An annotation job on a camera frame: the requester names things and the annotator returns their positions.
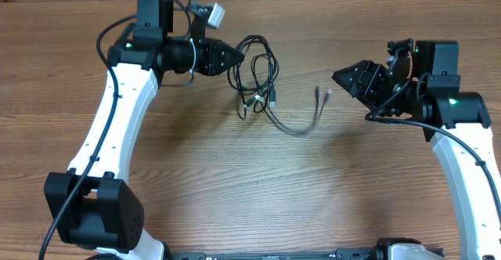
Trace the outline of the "black usb cable long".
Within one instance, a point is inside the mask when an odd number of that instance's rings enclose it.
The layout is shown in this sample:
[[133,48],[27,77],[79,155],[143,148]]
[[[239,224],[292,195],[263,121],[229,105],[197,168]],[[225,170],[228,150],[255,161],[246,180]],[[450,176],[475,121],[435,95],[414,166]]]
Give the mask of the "black usb cable long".
[[237,108],[237,116],[245,120],[248,111],[255,114],[266,113],[276,105],[275,80],[279,75],[279,62],[271,50],[268,41],[261,35],[248,35],[239,42],[235,49],[247,55],[252,45],[261,45],[264,51],[252,56],[249,61],[252,84],[244,84],[240,65],[226,72],[229,86],[237,91],[241,107]]

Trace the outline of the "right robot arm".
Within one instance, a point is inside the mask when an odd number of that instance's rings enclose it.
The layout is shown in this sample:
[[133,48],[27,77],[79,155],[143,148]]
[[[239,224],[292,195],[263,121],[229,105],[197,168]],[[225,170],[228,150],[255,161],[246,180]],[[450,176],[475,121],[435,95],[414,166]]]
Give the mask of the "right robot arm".
[[368,113],[367,121],[422,128],[449,188],[462,259],[500,257],[500,173],[482,96],[460,91],[456,41],[388,42],[384,64],[362,60],[333,80]]

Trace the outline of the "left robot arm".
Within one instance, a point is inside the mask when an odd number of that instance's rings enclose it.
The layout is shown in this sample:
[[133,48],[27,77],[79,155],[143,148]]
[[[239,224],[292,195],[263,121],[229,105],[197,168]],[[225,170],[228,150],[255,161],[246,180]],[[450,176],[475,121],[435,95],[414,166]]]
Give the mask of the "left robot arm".
[[166,72],[216,76],[242,63],[241,52],[205,34],[224,15],[218,3],[137,0],[136,13],[120,20],[120,36],[99,53],[106,86],[85,141],[66,171],[45,180],[50,234],[95,258],[171,257],[166,243],[147,233],[128,184],[132,152]]

